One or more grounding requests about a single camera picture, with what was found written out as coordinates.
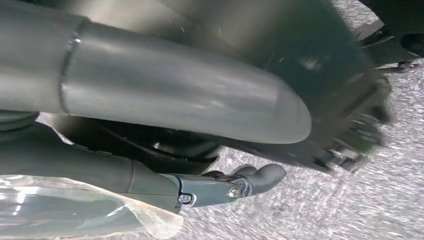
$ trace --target clear plastic wrap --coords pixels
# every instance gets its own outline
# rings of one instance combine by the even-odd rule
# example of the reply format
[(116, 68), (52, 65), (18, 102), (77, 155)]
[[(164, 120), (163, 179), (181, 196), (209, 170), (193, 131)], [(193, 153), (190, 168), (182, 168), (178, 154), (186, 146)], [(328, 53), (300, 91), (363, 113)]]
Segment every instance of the clear plastic wrap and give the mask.
[(149, 233), (168, 239), (183, 218), (68, 178), (0, 175), (0, 240), (90, 239)]

